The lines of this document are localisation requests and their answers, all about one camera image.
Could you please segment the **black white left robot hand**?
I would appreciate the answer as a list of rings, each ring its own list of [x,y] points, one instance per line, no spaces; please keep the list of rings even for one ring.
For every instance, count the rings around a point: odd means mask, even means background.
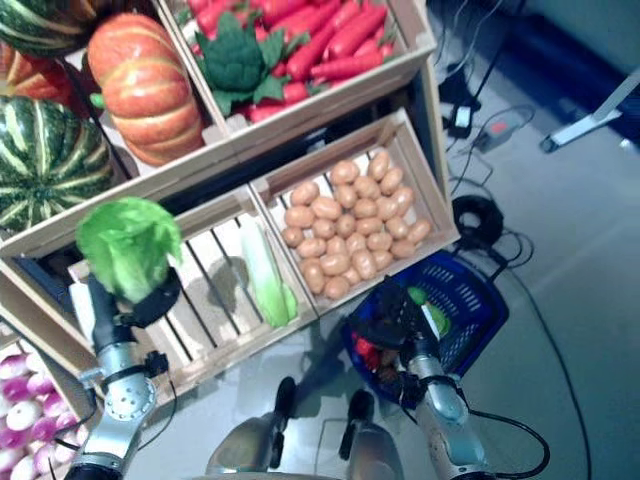
[[[166,315],[180,292],[180,280],[174,268],[168,270],[166,279],[158,287],[125,312],[118,307],[120,299],[109,293],[93,274],[85,282],[74,282],[69,287],[75,316],[97,354],[112,344],[135,342],[132,329],[146,329]]]

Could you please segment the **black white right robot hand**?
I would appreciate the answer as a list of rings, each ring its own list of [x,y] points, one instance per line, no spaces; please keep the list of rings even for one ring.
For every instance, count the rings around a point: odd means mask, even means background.
[[[370,343],[403,352],[409,360],[440,358],[439,340],[422,308],[389,276],[367,294],[347,323]]]

